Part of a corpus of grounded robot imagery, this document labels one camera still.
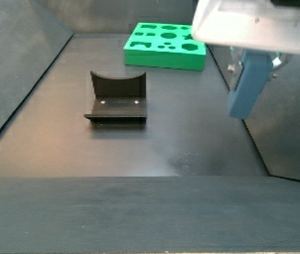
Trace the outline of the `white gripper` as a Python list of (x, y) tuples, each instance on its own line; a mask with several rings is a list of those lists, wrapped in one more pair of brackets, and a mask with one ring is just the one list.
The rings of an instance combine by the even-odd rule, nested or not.
[(229, 89), (235, 90), (242, 72), (243, 49), (272, 53), (270, 77), (300, 55), (300, 8), (269, 0), (199, 0), (193, 20), (193, 38), (229, 48)]

